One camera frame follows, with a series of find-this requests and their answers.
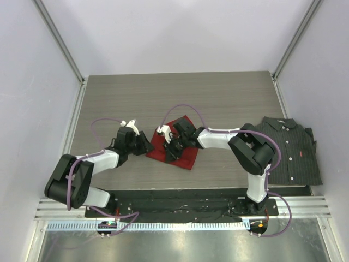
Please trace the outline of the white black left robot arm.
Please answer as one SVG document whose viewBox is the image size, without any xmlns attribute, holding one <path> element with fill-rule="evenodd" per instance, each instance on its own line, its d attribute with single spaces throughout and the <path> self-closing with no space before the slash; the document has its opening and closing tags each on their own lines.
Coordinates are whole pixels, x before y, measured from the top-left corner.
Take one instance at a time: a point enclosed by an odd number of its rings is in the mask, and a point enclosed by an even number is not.
<svg viewBox="0 0 349 262">
<path fill-rule="evenodd" d="M 92 176 L 120 167 L 131 154 L 140 156 L 152 150 L 154 147 L 143 131 L 136 133 L 130 127 L 121 127 L 110 145 L 97 153 L 79 157 L 62 155 L 45 186 L 44 195 L 65 204 L 69 210 L 93 206 L 103 217 L 112 217 L 117 208 L 115 195 L 92 187 Z"/>
</svg>

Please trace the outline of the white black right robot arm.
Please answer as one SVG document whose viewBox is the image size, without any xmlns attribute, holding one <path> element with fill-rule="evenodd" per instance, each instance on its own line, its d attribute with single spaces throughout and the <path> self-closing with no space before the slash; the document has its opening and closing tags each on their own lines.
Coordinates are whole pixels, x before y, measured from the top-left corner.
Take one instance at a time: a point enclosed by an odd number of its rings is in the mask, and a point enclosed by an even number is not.
<svg viewBox="0 0 349 262">
<path fill-rule="evenodd" d="M 189 148 L 219 148 L 231 150 L 248 174 L 246 198 L 242 214 L 260 215 L 266 209 L 268 199 L 266 178 L 275 156 L 276 146 L 259 134 L 251 124 L 236 129 L 196 128 L 185 117 L 177 120 L 171 130 L 168 125 L 157 128 L 157 134 L 165 141 L 165 162 L 180 160 Z"/>
</svg>

